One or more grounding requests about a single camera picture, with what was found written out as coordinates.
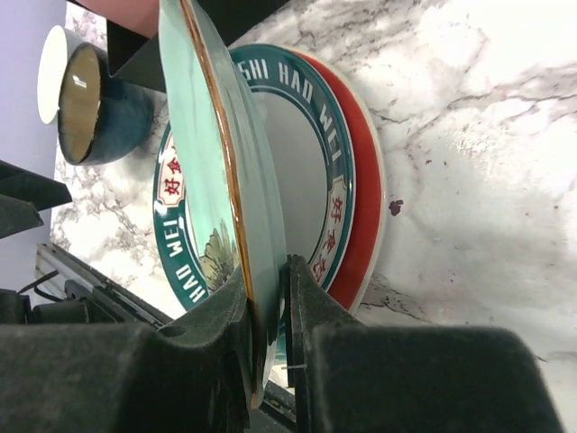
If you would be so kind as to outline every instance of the black cable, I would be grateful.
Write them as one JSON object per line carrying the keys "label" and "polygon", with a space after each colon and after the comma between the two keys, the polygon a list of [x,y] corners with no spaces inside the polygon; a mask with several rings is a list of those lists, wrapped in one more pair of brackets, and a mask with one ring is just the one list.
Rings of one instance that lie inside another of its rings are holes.
{"label": "black cable", "polygon": [[40,284],[42,284],[43,282],[46,282],[48,280],[51,280],[52,278],[54,278],[56,275],[58,275],[60,272],[58,271],[52,271],[52,272],[48,272],[46,275],[42,275],[38,280],[36,280],[35,282],[31,282],[30,284],[28,284],[27,286],[22,287],[20,290],[18,290],[18,294],[22,295],[25,291],[28,291],[30,289],[34,289],[36,286],[39,286]]}
{"label": "black cable", "polygon": [[52,302],[62,302],[64,299],[57,298],[56,296],[52,296],[45,291],[40,290],[38,287],[34,287],[34,293],[36,293],[41,298],[45,298],[47,300],[51,300]]}

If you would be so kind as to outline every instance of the wall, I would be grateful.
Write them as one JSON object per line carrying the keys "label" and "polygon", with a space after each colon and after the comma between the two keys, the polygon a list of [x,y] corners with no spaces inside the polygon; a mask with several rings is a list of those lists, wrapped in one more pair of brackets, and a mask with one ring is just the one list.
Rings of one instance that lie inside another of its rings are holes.
{"label": "wall", "polygon": [[[44,39],[64,25],[65,0],[10,0],[0,14],[0,159],[52,178],[56,127],[43,124],[36,106],[36,80]],[[36,244],[48,242],[44,226],[0,240],[0,288],[18,289],[34,279]]]}

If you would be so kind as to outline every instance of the red stain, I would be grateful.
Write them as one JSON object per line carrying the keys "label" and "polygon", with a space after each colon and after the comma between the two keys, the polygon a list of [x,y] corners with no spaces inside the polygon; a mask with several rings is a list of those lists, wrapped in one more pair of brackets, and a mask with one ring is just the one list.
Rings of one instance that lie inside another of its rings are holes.
{"label": "red stain", "polygon": [[400,214],[400,207],[403,206],[405,202],[403,200],[394,200],[389,204],[390,214],[396,217]]}

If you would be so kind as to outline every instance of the red plate rim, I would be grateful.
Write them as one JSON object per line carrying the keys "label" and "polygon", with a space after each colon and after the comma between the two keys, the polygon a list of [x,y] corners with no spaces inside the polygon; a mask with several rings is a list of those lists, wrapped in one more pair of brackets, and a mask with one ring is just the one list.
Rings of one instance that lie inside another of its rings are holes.
{"label": "red plate rim", "polygon": [[294,51],[323,76],[336,95],[349,126],[356,170],[353,227],[343,261],[328,293],[354,313],[377,264],[385,227],[386,178],[379,134],[369,108],[342,73],[312,53],[293,47],[283,48]]}

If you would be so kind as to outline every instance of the white marble countertop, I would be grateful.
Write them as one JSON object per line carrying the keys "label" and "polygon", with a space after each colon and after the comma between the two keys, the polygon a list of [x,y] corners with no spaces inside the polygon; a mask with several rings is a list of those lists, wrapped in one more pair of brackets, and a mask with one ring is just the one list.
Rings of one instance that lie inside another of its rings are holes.
{"label": "white marble countertop", "polygon": [[[577,432],[577,5],[565,0],[295,1],[242,37],[332,62],[380,133],[389,216],[357,312],[369,324],[489,325],[536,355]],[[104,21],[67,26],[105,47]],[[146,145],[68,166],[74,203],[52,239],[172,317],[152,228],[155,156],[168,120],[155,96]]]}

